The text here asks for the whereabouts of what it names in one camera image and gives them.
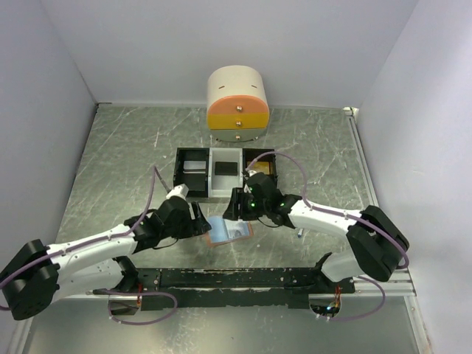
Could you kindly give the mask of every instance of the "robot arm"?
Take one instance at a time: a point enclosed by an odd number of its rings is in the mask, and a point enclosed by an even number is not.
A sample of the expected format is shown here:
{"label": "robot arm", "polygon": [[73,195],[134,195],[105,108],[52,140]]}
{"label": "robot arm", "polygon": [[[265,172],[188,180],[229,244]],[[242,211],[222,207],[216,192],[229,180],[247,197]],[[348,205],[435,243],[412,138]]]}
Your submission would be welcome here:
{"label": "robot arm", "polygon": [[163,239],[176,240],[210,230],[198,203],[186,202],[185,185],[174,187],[158,209],[149,210],[129,234],[139,216],[122,225],[81,240],[45,246],[28,242],[0,273],[0,282],[40,257],[52,256],[14,277],[1,289],[16,320],[40,313],[52,302],[98,288],[129,291],[137,270],[128,255],[156,247]]}
{"label": "robot arm", "polygon": [[[407,251],[409,243],[385,213],[376,206],[365,210],[343,210],[308,202],[299,195],[283,195],[270,177],[264,173],[252,174],[246,188],[234,188],[228,209],[223,214],[229,220],[257,220],[263,215],[276,225],[292,229],[312,229],[338,237],[346,237],[350,249],[338,254],[326,254],[317,264],[328,281],[338,282],[348,277],[367,274],[386,282],[402,259],[401,253],[387,239],[356,220],[353,215],[374,224],[391,235]],[[318,211],[328,210],[333,214]]]}

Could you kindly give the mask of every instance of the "white wall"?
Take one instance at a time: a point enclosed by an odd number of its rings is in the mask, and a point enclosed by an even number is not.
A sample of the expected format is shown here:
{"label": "white wall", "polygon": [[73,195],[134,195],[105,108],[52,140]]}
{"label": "white wall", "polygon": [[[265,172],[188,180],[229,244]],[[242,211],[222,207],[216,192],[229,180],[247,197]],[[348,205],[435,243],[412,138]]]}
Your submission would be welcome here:
{"label": "white wall", "polygon": [[358,107],[417,0],[42,0],[99,102],[205,103],[250,65],[269,104]]}
{"label": "white wall", "polygon": [[471,352],[471,19],[470,0],[420,0],[359,117],[436,353]]}
{"label": "white wall", "polygon": [[[3,269],[27,241],[54,241],[94,103],[39,0],[2,2],[0,48]],[[14,327],[0,313],[0,353]]]}

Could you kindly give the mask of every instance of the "scratched metal floor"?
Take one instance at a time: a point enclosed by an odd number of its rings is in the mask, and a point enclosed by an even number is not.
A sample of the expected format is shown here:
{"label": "scratched metal floor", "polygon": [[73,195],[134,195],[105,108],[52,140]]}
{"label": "scratched metal floor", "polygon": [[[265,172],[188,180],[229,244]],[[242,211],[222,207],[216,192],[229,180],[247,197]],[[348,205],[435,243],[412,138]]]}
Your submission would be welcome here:
{"label": "scratched metal floor", "polygon": [[[308,197],[320,204],[361,209],[369,201],[350,126],[340,109],[273,109],[266,135],[257,141],[213,139],[202,108],[123,108],[100,106],[88,138],[57,242],[94,235],[138,215],[145,204],[150,167],[159,166],[172,183],[178,147],[275,148],[296,157],[308,172]],[[299,194],[302,177],[295,165],[277,157],[280,189]],[[164,190],[156,186],[153,207]],[[227,200],[202,206],[221,215]],[[254,237],[209,248],[202,237],[182,240],[162,251],[132,256],[139,267],[312,266],[323,254],[341,251],[346,240],[308,231],[269,229],[253,223]]]}
{"label": "scratched metal floor", "polygon": [[[256,142],[226,144],[212,139],[198,108],[100,107],[77,173],[58,242],[93,235],[142,210],[149,169],[157,164],[172,181],[177,147],[245,146],[283,150],[300,160],[310,179],[311,200],[351,209],[368,204],[367,187],[357,160],[350,126],[341,110],[275,109],[268,133]],[[280,187],[298,192],[299,171],[277,159]],[[162,189],[157,187],[154,206]],[[204,205],[208,215],[225,204]],[[344,240],[307,232],[264,229],[254,237],[215,249],[200,238],[165,251],[133,256],[138,266],[312,266]],[[374,308],[379,297],[345,297],[343,316]],[[140,313],[147,321],[161,312]],[[283,306],[253,308],[182,308],[170,319],[145,327],[108,320],[105,299],[65,299],[32,321],[24,354],[55,353],[418,353],[403,297],[388,297],[385,307],[358,322],[316,321],[309,310]]]}

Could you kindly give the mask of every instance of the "cylindrical container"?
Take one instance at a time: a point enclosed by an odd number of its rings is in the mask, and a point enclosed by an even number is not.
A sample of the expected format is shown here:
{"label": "cylindrical container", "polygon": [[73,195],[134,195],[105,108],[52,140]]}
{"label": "cylindrical container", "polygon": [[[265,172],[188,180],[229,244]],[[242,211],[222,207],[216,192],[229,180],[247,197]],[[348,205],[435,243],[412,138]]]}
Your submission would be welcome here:
{"label": "cylindrical container", "polygon": [[206,121],[225,142],[257,138],[268,125],[269,110],[259,72],[248,66],[219,68],[208,79]]}

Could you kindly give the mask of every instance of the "black compartment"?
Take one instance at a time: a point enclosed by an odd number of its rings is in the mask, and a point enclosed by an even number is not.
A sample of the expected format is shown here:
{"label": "black compartment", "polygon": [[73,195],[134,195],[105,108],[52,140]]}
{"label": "black compartment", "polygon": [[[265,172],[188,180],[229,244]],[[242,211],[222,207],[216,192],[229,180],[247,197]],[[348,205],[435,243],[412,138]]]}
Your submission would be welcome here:
{"label": "black compartment", "polygon": [[186,184],[187,196],[208,197],[209,148],[179,147],[176,154],[173,185]]}
{"label": "black compartment", "polygon": [[237,162],[215,162],[215,175],[217,176],[237,176]]}
{"label": "black compartment", "polygon": [[[243,168],[247,168],[248,165],[258,157],[261,153],[266,153],[269,151],[274,151],[274,149],[243,149]],[[277,186],[277,169],[275,166],[275,155],[267,155],[258,160],[259,162],[268,162],[268,171],[261,171],[264,172],[267,176],[272,178],[275,185]]]}

